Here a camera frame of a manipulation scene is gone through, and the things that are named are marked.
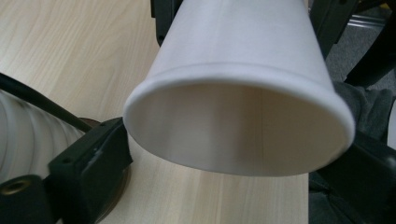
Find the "light wood surface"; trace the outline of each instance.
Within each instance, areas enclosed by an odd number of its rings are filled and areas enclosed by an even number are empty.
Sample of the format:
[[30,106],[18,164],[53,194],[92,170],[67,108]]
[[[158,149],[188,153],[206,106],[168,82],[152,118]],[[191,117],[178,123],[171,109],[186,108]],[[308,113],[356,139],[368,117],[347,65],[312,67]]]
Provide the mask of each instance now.
[[[0,0],[0,72],[78,117],[119,117],[159,49],[154,22],[149,0]],[[220,175],[130,147],[130,185],[102,223],[308,222],[307,175]]]

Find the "gray fabric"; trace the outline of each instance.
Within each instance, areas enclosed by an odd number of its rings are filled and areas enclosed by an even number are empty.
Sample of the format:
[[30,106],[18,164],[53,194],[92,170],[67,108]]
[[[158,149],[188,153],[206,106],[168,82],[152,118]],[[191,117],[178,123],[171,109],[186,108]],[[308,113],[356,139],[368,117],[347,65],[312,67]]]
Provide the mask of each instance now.
[[334,82],[337,93],[346,101],[356,121],[356,129],[384,140],[394,96],[391,90],[367,91],[342,82]]
[[[356,129],[377,140],[386,139],[394,96],[390,90],[367,91],[342,82],[333,83],[356,121]],[[361,215],[339,197],[316,172],[309,174],[309,223],[363,223]]]

